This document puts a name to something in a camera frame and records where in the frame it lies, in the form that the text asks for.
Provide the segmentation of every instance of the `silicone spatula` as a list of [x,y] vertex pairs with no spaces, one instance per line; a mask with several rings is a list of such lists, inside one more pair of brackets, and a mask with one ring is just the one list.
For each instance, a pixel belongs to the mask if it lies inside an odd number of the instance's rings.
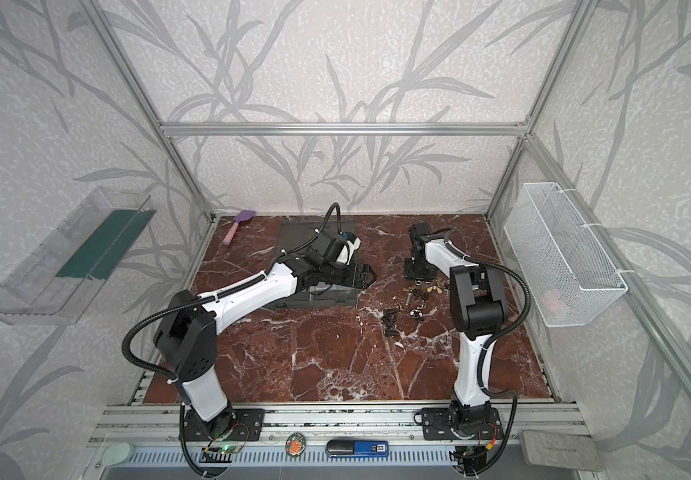
[[239,228],[239,224],[246,222],[253,216],[255,216],[255,212],[253,210],[240,211],[239,214],[234,217],[234,224],[231,225],[231,230],[228,230],[228,234],[226,234],[226,237],[223,239],[223,245],[230,245],[231,240],[234,239],[236,229]]

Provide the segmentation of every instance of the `white wire mesh basket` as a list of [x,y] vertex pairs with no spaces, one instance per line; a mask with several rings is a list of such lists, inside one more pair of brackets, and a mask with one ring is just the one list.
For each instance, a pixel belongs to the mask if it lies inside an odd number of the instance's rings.
[[587,325],[628,291],[559,184],[524,184],[504,229],[546,326]]

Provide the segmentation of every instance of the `mint green round object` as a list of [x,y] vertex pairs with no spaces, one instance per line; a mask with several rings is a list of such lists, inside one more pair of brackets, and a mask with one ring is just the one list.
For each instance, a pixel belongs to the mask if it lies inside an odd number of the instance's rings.
[[134,453],[135,447],[131,446],[129,443],[118,443],[106,448],[106,451],[103,452],[101,463],[106,467],[118,465],[132,458],[132,454]]

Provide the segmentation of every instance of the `pink spatula handle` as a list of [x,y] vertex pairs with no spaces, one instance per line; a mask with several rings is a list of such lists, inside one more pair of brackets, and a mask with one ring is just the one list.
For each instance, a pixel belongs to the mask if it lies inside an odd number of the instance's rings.
[[234,235],[236,233],[236,229],[239,228],[239,224],[234,222],[234,225],[231,225],[231,230],[228,230],[228,233],[226,234],[226,238],[223,239],[223,245],[230,245],[231,240],[234,239]]

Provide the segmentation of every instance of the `leaf-patterned wallpaper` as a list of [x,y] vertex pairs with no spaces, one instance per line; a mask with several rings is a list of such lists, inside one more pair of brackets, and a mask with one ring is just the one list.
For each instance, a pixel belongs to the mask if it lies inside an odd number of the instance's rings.
[[0,0],[0,282],[99,185],[148,192],[157,213],[77,324],[0,322],[7,480],[72,473],[136,379],[120,339],[177,289],[207,225],[77,10]]
[[[166,121],[521,121],[574,0],[101,2]],[[80,18],[72,24],[78,28]],[[482,212],[510,138],[180,138],[216,212]]]
[[[599,2],[537,135],[691,346],[691,2]],[[512,264],[502,224],[535,169],[493,219]],[[691,478],[691,402],[623,300],[582,328],[531,321],[611,478]]]

